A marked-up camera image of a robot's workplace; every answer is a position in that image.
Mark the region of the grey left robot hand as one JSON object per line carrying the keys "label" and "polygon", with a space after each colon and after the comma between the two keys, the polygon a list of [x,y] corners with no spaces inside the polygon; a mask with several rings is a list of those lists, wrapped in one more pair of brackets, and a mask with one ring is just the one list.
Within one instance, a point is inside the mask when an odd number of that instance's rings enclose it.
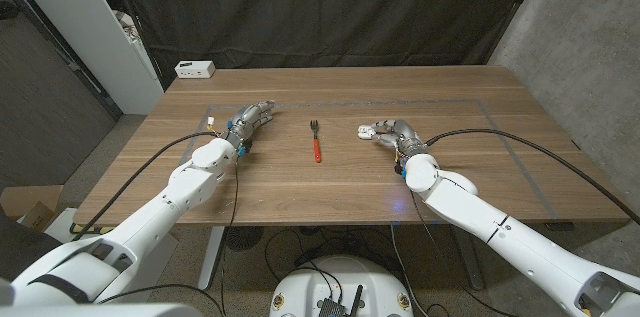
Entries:
{"label": "grey left robot hand", "polygon": [[273,119],[271,112],[274,107],[275,102],[267,100],[241,108],[228,123],[221,138],[239,151],[259,127]]}

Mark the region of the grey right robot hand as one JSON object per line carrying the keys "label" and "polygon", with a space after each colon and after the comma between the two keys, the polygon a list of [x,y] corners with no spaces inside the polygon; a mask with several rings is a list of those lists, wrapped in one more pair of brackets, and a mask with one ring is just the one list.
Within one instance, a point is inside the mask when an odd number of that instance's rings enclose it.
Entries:
{"label": "grey right robot hand", "polygon": [[372,139],[385,147],[395,148],[408,157],[427,154],[425,143],[404,120],[383,120],[372,125]]}

